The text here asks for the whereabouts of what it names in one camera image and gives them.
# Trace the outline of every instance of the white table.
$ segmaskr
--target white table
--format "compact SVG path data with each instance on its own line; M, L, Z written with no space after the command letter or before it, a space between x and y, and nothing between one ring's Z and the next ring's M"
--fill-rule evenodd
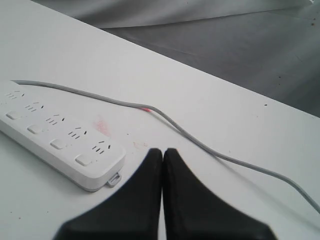
M320 203L317 117L25 0L0 1L0 66L0 81L45 81L154 105L207 145L294 179ZM211 191L269 224L279 240L319 239L319 214L290 186L217 162L156 116L26 88L118 140L126 163L115 188L87 193L0 134L0 239L51 239L64 221L117 191L151 147L177 148Z

